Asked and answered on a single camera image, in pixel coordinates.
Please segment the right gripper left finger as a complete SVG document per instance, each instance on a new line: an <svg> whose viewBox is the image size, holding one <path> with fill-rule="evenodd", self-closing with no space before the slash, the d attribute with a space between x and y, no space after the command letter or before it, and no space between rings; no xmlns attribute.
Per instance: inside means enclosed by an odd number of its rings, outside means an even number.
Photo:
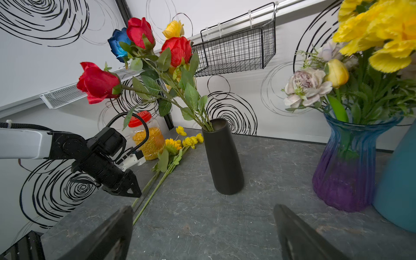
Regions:
<svg viewBox="0 0 416 260"><path fill-rule="evenodd" d="M62 260L125 260L132 231L133 209L124 206L68 251Z"/></svg>

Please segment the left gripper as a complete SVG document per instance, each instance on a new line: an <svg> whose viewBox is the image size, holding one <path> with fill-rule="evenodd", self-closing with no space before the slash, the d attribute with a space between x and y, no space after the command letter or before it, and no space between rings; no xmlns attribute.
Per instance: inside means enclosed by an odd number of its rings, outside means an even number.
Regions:
<svg viewBox="0 0 416 260"><path fill-rule="evenodd" d="M140 198L142 191L136 175L130 169L123 172L111 159L125 145L126 139L118 131L105 127L86 140L71 165L71 172L90 175L110 195Z"/></svg>

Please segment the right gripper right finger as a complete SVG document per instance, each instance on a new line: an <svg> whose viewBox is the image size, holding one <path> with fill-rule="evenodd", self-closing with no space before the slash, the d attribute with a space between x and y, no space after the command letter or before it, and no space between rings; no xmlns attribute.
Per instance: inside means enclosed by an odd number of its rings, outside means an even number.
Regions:
<svg viewBox="0 0 416 260"><path fill-rule="evenodd" d="M274 219L284 260L348 259L287 206L276 204Z"/></svg>

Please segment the sunflower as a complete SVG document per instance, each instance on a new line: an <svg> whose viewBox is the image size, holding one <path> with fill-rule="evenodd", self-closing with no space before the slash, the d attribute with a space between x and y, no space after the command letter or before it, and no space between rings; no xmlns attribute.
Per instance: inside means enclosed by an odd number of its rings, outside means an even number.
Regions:
<svg viewBox="0 0 416 260"><path fill-rule="evenodd" d="M166 139L164 147L157 153L158 162L154 165L152 171L165 173L182 148L181 140Z"/></svg>

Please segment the yellow poppy stem large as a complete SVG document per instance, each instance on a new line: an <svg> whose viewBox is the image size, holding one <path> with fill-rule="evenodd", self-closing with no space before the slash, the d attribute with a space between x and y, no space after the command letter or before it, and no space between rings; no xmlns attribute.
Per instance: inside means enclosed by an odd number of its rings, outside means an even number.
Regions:
<svg viewBox="0 0 416 260"><path fill-rule="evenodd" d="M184 140L181 140L181 141L182 141L182 147L183 148L179 152L179 154L174 157L173 162L172 162L171 166L168 168L168 170L165 173L163 173L163 172L155 172L155 173L159 173L159 176L161 176L161 178L159 179L158 184L153 189L153 191L151 192L151 194L148 196L147 201L140 208L140 211L139 211L138 215L133 220L133 226L136 225L136 223L138 222L139 218L142 216L142 214L144 213L144 211L146 210L146 208L150 204L151 200L156 195L156 193L158 192L158 190L160 189L160 187L163 185L163 183L165 182L165 180L168 178L168 176L175 170L175 168L177 166L180 165L180 163L181 163L184 155L186 154L186 152L190 148L191 149L195 149L198 144L203 144L204 143L204 138L199 133L196 136L186 137Z"/></svg>

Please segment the black vase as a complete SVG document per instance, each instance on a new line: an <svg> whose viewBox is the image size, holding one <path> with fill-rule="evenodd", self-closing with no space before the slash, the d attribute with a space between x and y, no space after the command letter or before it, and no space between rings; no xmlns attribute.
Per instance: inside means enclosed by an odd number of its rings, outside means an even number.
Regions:
<svg viewBox="0 0 416 260"><path fill-rule="evenodd" d="M206 154L216 190L234 195L244 187L244 175L229 123L211 120L213 131L203 130Z"/></svg>

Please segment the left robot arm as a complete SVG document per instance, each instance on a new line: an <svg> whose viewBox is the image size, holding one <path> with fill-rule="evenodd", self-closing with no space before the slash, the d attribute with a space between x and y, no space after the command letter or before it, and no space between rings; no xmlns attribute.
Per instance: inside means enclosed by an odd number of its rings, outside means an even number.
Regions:
<svg viewBox="0 0 416 260"><path fill-rule="evenodd" d="M122 170L112 159L126 146L115 129L105 127L90 139L47 127L1 122L2 159L72 160L72 173L85 173L115 196L142 195L132 170Z"/></svg>

